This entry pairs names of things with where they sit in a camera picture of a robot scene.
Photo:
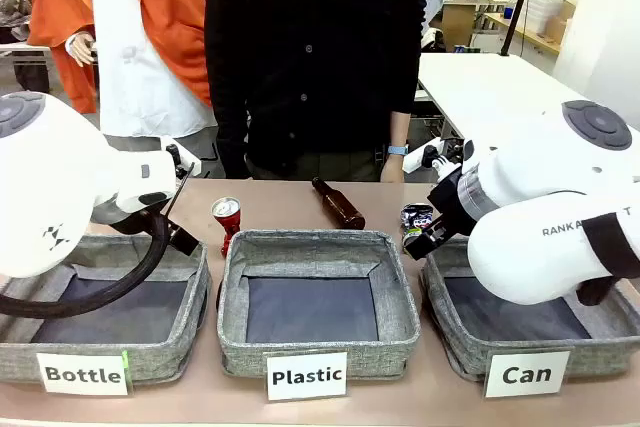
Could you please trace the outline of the pale mannequin hand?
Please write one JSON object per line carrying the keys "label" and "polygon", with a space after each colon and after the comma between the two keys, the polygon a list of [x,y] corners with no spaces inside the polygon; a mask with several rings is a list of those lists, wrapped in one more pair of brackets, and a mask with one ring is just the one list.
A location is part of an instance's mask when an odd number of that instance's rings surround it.
{"label": "pale mannequin hand", "polygon": [[78,66],[84,67],[94,63],[94,43],[95,39],[90,32],[79,31],[65,41],[65,50]]}

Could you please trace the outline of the grey fabric basket labelled Plastic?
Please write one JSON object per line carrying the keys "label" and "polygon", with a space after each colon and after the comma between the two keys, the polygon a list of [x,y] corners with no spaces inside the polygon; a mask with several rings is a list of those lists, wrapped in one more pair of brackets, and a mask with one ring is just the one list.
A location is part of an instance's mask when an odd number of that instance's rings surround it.
{"label": "grey fabric basket labelled Plastic", "polygon": [[394,240],[379,231],[246,230],[217,301],[225,371],[262,378],[276,356],[343,353],[349,379],[404,375],[420,320]]}

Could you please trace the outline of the person in black cardigan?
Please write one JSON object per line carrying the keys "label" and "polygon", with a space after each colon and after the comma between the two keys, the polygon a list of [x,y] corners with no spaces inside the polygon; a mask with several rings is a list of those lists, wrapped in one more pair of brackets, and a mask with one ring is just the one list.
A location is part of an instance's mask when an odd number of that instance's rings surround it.
{"label": "person in black cardigan", "polygon": [[207,0],[217,147],[230,179],[380,181],[411,115],[424,0]]}

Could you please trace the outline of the clear plastic storage bins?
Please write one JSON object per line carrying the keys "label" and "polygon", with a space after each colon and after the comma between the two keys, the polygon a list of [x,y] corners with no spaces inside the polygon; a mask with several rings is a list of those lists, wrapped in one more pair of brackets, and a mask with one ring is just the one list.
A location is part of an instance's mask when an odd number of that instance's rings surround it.
{"label": "clear plastic storage bins", "polygon": [[521,17],[528,22],[546,21],[562,8],[564,0],[524,0]]}

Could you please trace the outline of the wooden background cabinet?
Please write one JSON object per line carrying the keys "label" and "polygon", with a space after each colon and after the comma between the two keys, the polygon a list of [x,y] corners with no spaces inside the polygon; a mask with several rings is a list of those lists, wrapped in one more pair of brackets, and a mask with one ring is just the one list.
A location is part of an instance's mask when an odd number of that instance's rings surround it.
{"label": "wooden background cabinet", "polygon": [[443,32],[447,51],[456,46],[469,46],[474,33],[476,14],[482,4],[479,0],[445,0],[442,8]]}

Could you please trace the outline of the mannequin in orange robe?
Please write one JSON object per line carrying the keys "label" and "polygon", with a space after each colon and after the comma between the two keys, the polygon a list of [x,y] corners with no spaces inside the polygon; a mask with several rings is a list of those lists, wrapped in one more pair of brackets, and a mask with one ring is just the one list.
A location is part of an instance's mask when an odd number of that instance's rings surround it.
{"label": "mannequin in orange robe", "polygon": [[[74,33],[92,29],[97,0],[32,0],[28,44],[50,49],[72,107],[81,114],[96,110],[94,75],[67,54]],[[169,70],[205,104],[211,102],[205,62],[206,0],[139,0],[142,22]]]}

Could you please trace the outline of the brown glass bottle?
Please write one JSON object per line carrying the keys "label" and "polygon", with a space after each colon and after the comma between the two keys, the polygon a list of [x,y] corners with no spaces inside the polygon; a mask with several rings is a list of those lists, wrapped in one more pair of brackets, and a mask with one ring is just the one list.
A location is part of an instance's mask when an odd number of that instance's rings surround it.
{"label": "brown glass bottle", "polygon": [[366,221],[364,216],[342,192],[330,187],[318,177],[315,177],[311,183],[321,198],[323,208],[336,226],[350,230],[363,230],[365,228]]}

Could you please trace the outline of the white Bottle label card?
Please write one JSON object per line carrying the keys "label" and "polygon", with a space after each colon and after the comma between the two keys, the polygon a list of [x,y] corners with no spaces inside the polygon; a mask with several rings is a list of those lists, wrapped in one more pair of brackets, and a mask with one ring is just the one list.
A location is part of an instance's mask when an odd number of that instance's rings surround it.
{"label": "white Bottle label card", "polygon": [[47,393],[104,397],[129,395],[122,356],[37,353],[36,359]]}

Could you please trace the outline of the white Plastic label card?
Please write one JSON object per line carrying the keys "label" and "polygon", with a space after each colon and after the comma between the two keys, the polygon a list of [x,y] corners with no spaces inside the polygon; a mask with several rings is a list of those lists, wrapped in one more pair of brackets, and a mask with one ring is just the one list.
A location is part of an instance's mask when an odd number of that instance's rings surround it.
{"label": "white Plastic label card", "polygon": [[345,396],[347,360],[346,352],[268,358],[268,400],[281,402]]}

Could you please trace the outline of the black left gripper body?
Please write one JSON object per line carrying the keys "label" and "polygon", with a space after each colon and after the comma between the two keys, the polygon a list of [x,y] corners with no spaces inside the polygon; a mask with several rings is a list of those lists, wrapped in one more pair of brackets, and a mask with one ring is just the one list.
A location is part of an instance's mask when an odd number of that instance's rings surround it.
{"label": "black left gripper body", "polygon": [[171,221],[167,222],[166,234],[165,249],[173,249],[186,256],[191,256],[200,244],[187,230]]}

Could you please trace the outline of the crushed black silver can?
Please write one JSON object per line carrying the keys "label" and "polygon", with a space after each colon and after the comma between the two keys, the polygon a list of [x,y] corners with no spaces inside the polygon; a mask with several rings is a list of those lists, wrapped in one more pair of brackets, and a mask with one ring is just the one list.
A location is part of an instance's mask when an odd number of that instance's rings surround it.
{"label": "crushed black silver can", "polygon": [[403,242],[420,236],[430,226],[433,212],[433,207],[426,203],[405,205],[400,213]]}

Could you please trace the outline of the white Can label card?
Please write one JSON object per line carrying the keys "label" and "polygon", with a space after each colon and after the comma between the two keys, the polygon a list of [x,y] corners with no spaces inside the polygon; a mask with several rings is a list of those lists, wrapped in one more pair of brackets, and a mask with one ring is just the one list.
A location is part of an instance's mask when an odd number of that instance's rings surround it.
{"label": "white Can label card", "polygon": [[564,383],[570,350],[492,354],[485,377],[488,399],[557,394]]}

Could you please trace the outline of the person's left hand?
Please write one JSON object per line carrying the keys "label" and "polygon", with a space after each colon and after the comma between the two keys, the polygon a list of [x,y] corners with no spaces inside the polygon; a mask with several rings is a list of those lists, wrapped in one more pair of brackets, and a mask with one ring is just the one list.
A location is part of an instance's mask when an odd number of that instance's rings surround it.
{"label": "person's left hand", "polygon": [[381,171],[380,182],[381,183],[403,183],[404,171],[403,171],[404,157],[396,154],[389,154]]}

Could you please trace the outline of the wooden background shelf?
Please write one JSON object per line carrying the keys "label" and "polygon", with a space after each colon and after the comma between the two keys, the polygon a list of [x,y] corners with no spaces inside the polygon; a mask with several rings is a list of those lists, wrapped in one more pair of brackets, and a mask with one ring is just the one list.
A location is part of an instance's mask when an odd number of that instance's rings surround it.
{"label": "wooden background shelf", "polygon": [[[507,33],[510,27],[510,20],[505,19],[501,13],[484,13],[485,20],[497,25],[497,29],[504,34]],[[519,37],[533,46],[541,49],[543,52],[558,56],[561,51],[561,45],[555,42],[552,38],[546,34],[539,34],[530,29],[523,29],[522,27],[516,27],[513,38]]]}

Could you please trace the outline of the black tripod pole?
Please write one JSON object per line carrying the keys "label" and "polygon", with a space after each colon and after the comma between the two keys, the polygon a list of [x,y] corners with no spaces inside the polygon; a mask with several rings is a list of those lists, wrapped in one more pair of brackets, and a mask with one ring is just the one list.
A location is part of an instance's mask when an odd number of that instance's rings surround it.
{"label": "black tripod pole", "polygon": [[518,20],[519,20],[519,17],[520,17],[524,2],[525,2],[525,0],[517,0],[516,1],[516,5],[515,5],[515,8],[513,10],[511,22],[510,22],[509,27],[507,29],[506,37],[505,37],[505,40],[503,42],[502,48],[501,48],[500,53],[499,53],[499,55],[502,56],[502,57],[507,57],[509,55],[509,49],[510,49],[511,42],[513,40],[514,34],[516,32],[517,23],[518,23]]}

